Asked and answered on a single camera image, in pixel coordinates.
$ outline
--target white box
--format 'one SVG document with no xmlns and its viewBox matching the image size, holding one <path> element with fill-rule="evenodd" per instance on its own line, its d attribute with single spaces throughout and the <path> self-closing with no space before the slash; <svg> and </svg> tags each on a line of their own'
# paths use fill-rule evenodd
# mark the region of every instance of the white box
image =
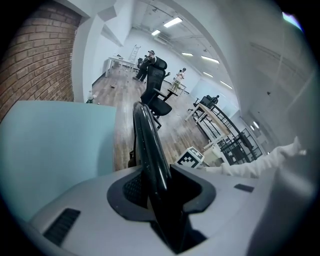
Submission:
<svg viewBox="0 0 320 256">
<path fill-rule="evenodd" d="M 182 155 L 175 161 L 176 165 L 197 168 L 205 159 L 204 155 L 193 146 L 187 148 Z"/>
</svg>

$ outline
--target air vent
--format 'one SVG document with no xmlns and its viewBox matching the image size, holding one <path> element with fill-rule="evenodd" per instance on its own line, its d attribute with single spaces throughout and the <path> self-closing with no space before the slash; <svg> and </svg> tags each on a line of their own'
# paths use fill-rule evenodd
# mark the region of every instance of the air vent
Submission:
<svg viewBox="0 0 320 256">
<path fill-rule="evenodd" d="M 80 215 L 79 210 L 65 209 L 51 224 L 51 226 L 44 232 L 43 236 L 54 243 L 56 246 L 60 246 L 70 229 L 76 222 Z"/>
<path fill-rule="evenodd" d="M 160 36 L 155 36 L 153 39 L 155 41 L 159 42 L 160 44 L 163 44 L 163 45 L 167 45 L 168 44 L 168 41 L 163 39 L 163 38 L 161 38 Z"/>
</svg>

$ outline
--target chair backrest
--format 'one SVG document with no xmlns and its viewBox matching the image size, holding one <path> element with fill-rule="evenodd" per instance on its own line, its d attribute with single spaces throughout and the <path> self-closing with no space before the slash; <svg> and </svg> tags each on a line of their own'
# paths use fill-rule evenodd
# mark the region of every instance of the chair backrest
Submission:
<svg viewBox="0 0 320 256">
<path fill-rule="evenodd" d="M 200 101 L 200 103 L 202 104 L 202 105 L 204 105 L 204 106 L 206 106 L 208 109 L 210 109 L 210 108 L 212 108 L 213 107 L 213 105 L 214 105 L 214 103 L 211 101 L 211 99 L 210 98 L 208 98 L 208 96 L 204 96 L 203 98 L 202 98 L 202 100 Z"/>
<path fill-rule="evenodd" d="M 142 103 L 147 104 L 151 100 L 155 94 L 154 88 L 160 91 L 162 82 L 166 75 L 166 68 L 167 63 L 159 57 L 156 57 L 155 63 L 148 67 L 146 89 L 140 97 Z"/>
</svg>

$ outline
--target red brick wall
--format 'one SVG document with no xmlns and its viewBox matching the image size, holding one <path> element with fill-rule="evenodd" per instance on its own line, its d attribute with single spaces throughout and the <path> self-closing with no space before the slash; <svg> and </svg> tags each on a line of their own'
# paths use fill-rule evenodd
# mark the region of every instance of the red brick wall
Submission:
<svg viewBox="0 0 320 256">
<path fill-rule="evenodd" d="M 71 59 L 80 19 L 51 2 L 25 20 L 0 64 L 0 122 L 19 100 L 74 100 Z"/>
</svg>

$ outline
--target black office chair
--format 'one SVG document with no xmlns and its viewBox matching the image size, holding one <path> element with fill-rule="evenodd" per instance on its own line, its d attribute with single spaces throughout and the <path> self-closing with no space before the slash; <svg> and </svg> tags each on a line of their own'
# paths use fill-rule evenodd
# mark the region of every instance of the black office chair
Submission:
<svg viewBox="0 0 320 256">
<path fill-rule="evenodd" d="M 147 79 L 146 79 L 146 89 L 141 95 L 141 102 L 147 104 L 152 113 L 155 116 L 162 117 L 172 110 L 172 107 L 164 102 L 158 96 L 162 96 L 164 99 L 167 95 L 162 93 L 161 85 L 166 76 L 165 69 L 167 68 L 167 63 L 157 57 L 156 62 L 148 67 Z M 161 127 L 159 121 L 153 116 L 154 121 L 158 124 L 158 129 Z"/>
<path fill-rule="evenodd" d="M 144 60 L 142 58 L 138 58 L 138 65 L 137 65 L 138 69 L 140 69 L 140 66 L 141 66 L 143 61 Z"/>
</svg>

